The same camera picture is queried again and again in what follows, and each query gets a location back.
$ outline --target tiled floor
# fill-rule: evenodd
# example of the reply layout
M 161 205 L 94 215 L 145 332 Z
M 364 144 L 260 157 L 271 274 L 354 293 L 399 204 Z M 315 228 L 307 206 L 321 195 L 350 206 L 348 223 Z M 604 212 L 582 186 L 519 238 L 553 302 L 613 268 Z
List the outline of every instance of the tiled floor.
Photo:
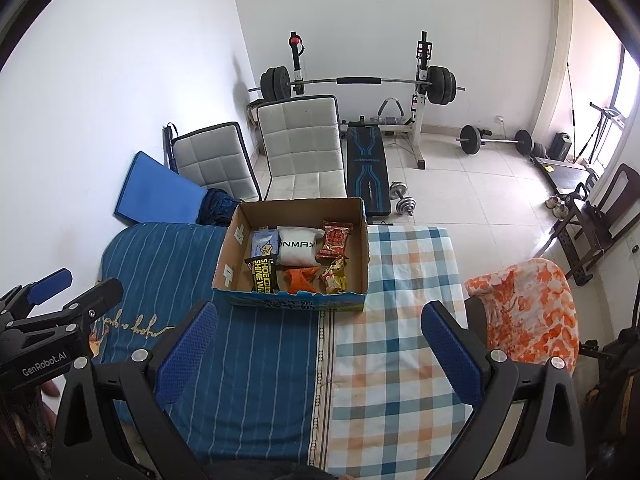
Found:
M 449 232 L 462 280 L 494 272 L 531 257 L 556 218 L 544 201 L 550 189 L 527 159 L 509 144 L 488 144 L 466 155 L 453 137 L 423 135 L 426 169 L 415 160 L 403 139 L 385 137 L 389 181 L 407 184 L 417 201 L 415 215 L 391 215 L 387 222 L 444 227 Z M 269 182 L 266 160 L 255 172 L 263 191 Z M 557 243 L 545 253 L 564 270 L 568 264 Z M 583 287 L 570 280 L 578 312 L 580 339 L 613 339 L 599 276 Z M 574 382 L 578 398 L 597 380 L 594 360 L 580 357 Z

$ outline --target blue gripper pad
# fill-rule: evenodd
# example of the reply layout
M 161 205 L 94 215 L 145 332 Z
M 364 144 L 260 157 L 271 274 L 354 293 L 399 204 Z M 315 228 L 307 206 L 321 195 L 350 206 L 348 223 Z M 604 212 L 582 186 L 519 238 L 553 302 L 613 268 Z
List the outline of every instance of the blue gripper pad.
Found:
M 207 301 L 158 367 L 155 395 L 159 406 L 178 400 L 217 328 L 218 311 Z
M 449 319 L 445 320 L 436 310 L 437 304 L 439 303 L 427 303 L 422 309 L 420 316 L 422 335 L 429 343 L 458 398 L 476 408 L 482 402 L 483 396 L 482 370 L 466 350 L 450 323 L 455 323 L 458 330 L 464 329 L 446 311 Z
M 27 301 L 32 305 L 43 304 L 56 294 L 69 288 L 71 286 L 71 279 L 71 272 L 68 269 L 57 270 L 53 274 L 31 285 Z

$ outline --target blue package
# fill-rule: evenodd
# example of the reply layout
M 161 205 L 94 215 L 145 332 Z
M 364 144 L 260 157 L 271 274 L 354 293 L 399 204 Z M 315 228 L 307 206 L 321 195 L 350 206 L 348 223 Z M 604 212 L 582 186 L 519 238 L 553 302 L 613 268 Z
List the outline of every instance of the blue package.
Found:
M 251 257 L 278 254 L 280 237 L 277 229 L 260 229 L 251 235 Z

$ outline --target cardboard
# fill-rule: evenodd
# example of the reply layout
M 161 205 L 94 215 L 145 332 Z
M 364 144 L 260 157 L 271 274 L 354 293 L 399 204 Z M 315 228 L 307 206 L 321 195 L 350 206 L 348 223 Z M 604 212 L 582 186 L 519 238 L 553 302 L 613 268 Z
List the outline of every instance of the cardboard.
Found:
M 318 292 L 288 294 L 284 277 L 287 267 L 278 266 L 277 294 L 252 292 L 251 271 L 244 262 L 250 256 L 251 233 L 262 227 L 278 226 L 322 228 L 322 221 L 350 222 L 353 229 L 347 238 L 345 256 L 347 291 L 324 294 L 320 272 L 312 285 Z M 324 238 L 318 240 L 318 249 Z M 331 260 L 318 260 L 324 269 Z M 231 306 L 259 308 L 295 308 L 302 310 L 361 311 L 369 286 L 369 238 L 364 216 L 364 204 L 359 198 L 307 198 L 302 200 L 268 200 L 241 203 L 231 220 L 222 244 L 218 265 L 213 277 L 215 301 Z

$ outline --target snack package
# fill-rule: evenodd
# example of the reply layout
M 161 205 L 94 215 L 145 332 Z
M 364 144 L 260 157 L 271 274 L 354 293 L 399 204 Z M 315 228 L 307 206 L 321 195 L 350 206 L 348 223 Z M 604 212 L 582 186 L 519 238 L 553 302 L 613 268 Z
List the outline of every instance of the snack package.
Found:
M 321 276 L 326 285 L 327 294 L 339 294 L 347 290 L 347 278 L 344 275 L 345 265 L 344 256 L 341 256 L 322 272 Z
M 278 254 L 280 237 L 277 229 L 260 229 L 251 235 L 251 257 Z
M 295 294 L 300 290 L 306 292 L 317 292 L 314 286 L 311 285 L 316 272 L 320 270 L 320 267 L 307 267 L 306 269 L 287 269 L 284 273 L 290 279 L 290 285 L 287 289 L 289 294 Z
M 244 262 L 249 266 L 254 277 L 254 291 L 274 294 L 279 291 L 276 275 L 276 255 L 254 256 Z
M 316 239 L 324 234 L 311 227 L 278 227 L 280 254 L 278 263 L 289 267 L 315 267 Z
M 322 222 L 324 229 L 324 246 L 318 251 L 318 258 L 338 258 L 344 256 L 347 236 L 352 224 L 344 222 Z

